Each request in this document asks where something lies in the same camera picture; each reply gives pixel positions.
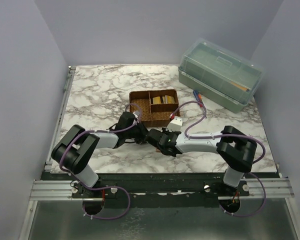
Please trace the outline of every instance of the brown basket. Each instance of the brown basket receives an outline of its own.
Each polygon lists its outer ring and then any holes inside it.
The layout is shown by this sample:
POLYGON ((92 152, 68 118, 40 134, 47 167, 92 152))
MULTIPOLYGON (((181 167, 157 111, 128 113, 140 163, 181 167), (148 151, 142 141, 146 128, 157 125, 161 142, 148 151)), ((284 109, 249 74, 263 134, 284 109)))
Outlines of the brown basket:
MULTIPOLYGON (((170 114, 179 107, 177 91, 174 89, 132 91, 129 94, 129 102, 137 104, 142 109, 141 121, 145 127, 166 127, 170 121, 170 114), (151 104, 151 99, 161 96, 173 96, 175 103, 151 104)), ((136 106, 130 106, 130 112, 137 110, 136 106)))

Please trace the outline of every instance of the screw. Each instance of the screw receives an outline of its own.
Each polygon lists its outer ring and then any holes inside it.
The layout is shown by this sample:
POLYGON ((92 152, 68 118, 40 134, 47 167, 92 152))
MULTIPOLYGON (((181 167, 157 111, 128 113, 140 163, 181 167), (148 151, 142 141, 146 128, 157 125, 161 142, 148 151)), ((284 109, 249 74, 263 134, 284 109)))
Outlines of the screw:
POLYGON ((71 188, 71 192, 73 193, 73 194, 76 194, 77 192, 78 192, 78 189, 76 189, 76 188, 71 188))
POLYGON ((118 191, 118 188, 112 187, 110 191, 111 193, 115 194, 118 191))
POLYGON ((205 185, 205 186, 203 187, 203 189, 204 189, 204 191, 205 191, 206 193, 209 193, 210 190, 211 190, 209 185, 205 185))
POLYGON ((247 184, 242 186, 243 191, 249 192, 249 186, 247 184))

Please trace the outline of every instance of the white wall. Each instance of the white wall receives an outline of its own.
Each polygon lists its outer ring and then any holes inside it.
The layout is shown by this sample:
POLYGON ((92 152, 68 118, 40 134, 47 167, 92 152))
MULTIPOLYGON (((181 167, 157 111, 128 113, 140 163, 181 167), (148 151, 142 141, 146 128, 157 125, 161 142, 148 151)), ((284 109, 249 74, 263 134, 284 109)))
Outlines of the white wall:
POLYGON ((69 65, 178 64, 204 37, 246 58, 282 0, 35 0, 69 65))
POLYGON ((300 0, 284 0, 252 60, 268 71, 255 99, 300 210, 300 0))
POLYGON ((67 71, 33 0, 0 0, 0 240, 18 239, 67 71))

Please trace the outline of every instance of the white marble surface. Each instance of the white marble surface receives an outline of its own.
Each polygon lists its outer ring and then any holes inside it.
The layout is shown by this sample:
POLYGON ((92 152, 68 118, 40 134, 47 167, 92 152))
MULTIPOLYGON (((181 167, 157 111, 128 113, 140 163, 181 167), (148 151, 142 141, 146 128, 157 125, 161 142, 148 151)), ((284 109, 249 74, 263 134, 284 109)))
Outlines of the white marble surface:
MULTIPOLYGON (((115 124, 125 105, 129 92, 140 90, 176 89, 179 103, 193 101, 192 89, 178 81, 178 67, 174 65, 93 65, 78 66, 75 71, 69 100, 61 126, 62 136, 74 125, 86 130, 105 130, 115 124)), ((252 167, 254 172, 276 172, 266 134, 256 104, 251 102, 235 114, 208 98, 203 98, 207 119, 190 130, 190 133, 213 133, 225 125, 232 125, 246 135, 260 139, 266 155, 252 167)), ((182 131, 197 121, 202 111, 196 104, 180 110, 182 131)), ((258 146, 256 156, 262 150, 258 146)), ((90 166, 98 173, 210 173, 224 172, 225 161, 215 153, 189 152, 177 157, 165 156, 149 144, 124 144, 117 149, 96 149, 90 166)), ((53 161, 51 173, 60 173, 53 161)))

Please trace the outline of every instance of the green plastic container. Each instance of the green plastic container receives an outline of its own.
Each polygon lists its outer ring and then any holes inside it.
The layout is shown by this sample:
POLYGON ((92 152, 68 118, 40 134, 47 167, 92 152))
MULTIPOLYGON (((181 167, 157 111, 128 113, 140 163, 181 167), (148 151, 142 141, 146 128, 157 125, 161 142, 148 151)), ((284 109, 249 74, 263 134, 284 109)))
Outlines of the green plastic container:
POLYGON ((263 68, 204 39, 184 54, 179 81, 234 113, 246 106, 264 76, 263 68))

